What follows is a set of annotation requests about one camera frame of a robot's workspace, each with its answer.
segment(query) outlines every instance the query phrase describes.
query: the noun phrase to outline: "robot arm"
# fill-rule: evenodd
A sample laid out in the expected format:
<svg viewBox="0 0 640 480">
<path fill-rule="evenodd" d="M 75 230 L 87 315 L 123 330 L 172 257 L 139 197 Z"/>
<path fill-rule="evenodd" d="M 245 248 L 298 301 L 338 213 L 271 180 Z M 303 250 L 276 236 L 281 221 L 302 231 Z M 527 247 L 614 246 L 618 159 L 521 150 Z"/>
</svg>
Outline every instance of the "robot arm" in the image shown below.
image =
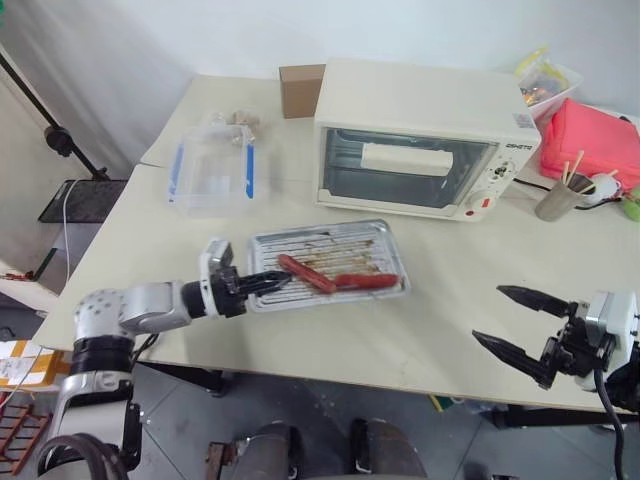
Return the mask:
<svg viewBox="0 0 640 480">
<path fill-rule="evenodd" d="M 71 372 L 43 446 L 39 478 L 102 478 L 109 457 L 125 474 L 138 465 L 142 427 L 131 374 L 136 335 L 184 327 L 203 316 L 241 315 L 250 294 L 273 292 L 291 279 L 280 271 L 240 277 L 232 260 L 229 242 L 213 239 L 200 256 L 199 281 L 99 290 L 80 302 Z"/>
<path fill-rule="evenodd" d="M 632 292 L 597 292 L 591 303 L 565 302 L 537 290 L 499 286 L 521 305 L 556 317 L 568 317 L 557 337 L 549 337 L 540 360 L 501 338 L 473 331 L 473 336 L 503 362 L 531 376 L 542 388 L 553 384 L 558 372 L 575 377 L 587 391 L 595 390 L 594 371 L 608 380 L 614 405 L 638 411 L 638 307 Z"/>
</svg>

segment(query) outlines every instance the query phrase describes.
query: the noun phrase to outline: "red towel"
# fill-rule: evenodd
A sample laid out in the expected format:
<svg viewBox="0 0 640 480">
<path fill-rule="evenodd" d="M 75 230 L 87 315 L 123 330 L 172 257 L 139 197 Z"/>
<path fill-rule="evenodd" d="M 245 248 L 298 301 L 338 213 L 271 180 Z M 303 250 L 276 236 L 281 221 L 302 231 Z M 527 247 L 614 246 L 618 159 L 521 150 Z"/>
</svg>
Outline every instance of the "red towel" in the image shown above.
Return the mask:
<svg viewBox="0 0 640 480">
<path fill-rule="evenodd" d="M 640 185 L 640 137 L 624 120 L 567 98 L 545 130 L 540 173 L 560 178 L 564 162 L 573 167 L 584 150 L 578 172 L 586 176 L 617 169 L 616 179 L 625 191 Z"/>
</svg>

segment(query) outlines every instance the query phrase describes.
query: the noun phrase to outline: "white wall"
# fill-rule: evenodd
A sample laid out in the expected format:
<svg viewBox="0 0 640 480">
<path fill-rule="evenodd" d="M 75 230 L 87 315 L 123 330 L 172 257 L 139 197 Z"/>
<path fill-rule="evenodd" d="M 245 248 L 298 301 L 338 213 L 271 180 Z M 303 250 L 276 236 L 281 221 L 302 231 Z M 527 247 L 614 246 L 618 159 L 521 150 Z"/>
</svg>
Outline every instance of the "white wall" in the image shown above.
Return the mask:
<svg viewBox="0 0 640 480">
<path fill-rule="evenodd" d="M 578 98 L 640 112 L 638 0 L 7 0 L 0 41 L 79 143 L 126 174 L 194 73 L 355 56 L 510 71 L 549 45 Z"/>
</svg>

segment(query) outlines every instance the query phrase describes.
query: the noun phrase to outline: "cup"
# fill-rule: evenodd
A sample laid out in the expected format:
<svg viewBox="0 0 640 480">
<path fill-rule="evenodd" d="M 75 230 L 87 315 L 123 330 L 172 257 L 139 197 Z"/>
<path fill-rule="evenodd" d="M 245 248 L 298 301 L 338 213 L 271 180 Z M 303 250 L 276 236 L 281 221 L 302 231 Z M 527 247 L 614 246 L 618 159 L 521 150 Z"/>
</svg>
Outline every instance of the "cup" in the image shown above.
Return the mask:
<svg viewBox="0 0 640 480">
<path fill-rule="evenodd" d="M 556 183 L 549 193 L 538 203 L 535 212 L 540 220 L 555 222 L 566 213 L 573 210 L 587 196 L 587 189 L 594 183 L 584 175 L 576 173 L 571 177 L 568 185 L 562 182 Z"/>
</svg>

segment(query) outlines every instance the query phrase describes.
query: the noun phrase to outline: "sausage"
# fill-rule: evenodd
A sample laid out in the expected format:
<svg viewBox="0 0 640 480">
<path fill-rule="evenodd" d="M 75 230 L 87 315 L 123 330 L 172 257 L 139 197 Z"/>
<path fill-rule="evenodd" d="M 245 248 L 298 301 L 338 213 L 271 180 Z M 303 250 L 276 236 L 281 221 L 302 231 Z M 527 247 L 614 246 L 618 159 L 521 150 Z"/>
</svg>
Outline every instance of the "sausage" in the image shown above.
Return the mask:
<svg viewBox="0 0 640 480">
<path fill-rule="evenodd" d="M 322 293 L 334 293 L 337 290 L 336 284 L 329 280 L 327 277 L 307 267 L 306 265 L 303 265 L 289 255 L 278 255 L 278 264 L 288 272 L 291 272 L 301 279 L 306 280 Z"/>
<path fill-rule="evenodd" d="M 393 287 L 399 281 L 399 275 L 393 275 L 390 273 L 380 273 L 377 275 L 357 275 L 345 273 L 342 275 L 337 275 L 333 279 L 333 283 L 335 283 L 337 287 L 349 287 L 361 290 Z"/>
</svg>

